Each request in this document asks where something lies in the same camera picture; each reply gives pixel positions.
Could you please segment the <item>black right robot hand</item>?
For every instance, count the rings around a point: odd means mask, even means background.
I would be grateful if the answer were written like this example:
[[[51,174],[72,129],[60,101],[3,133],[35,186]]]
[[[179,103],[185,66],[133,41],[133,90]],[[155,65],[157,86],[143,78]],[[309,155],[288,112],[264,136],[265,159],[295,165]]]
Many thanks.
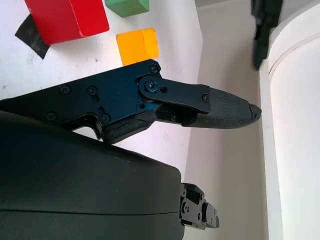
[[[3,240],[181,240],[220,226],[180,171],[116,143],[154,122],[238,129],[261,109],[152,59],[0,102]]]

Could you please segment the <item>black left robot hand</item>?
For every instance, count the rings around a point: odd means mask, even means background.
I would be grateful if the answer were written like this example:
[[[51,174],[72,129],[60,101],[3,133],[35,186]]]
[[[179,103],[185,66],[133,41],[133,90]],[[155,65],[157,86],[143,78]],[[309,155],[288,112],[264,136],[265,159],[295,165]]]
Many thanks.
[[[251,0],[250,6],[255,19],[252,64],[259,71],[268,56],[271,31],[279,24],[283,0]]]

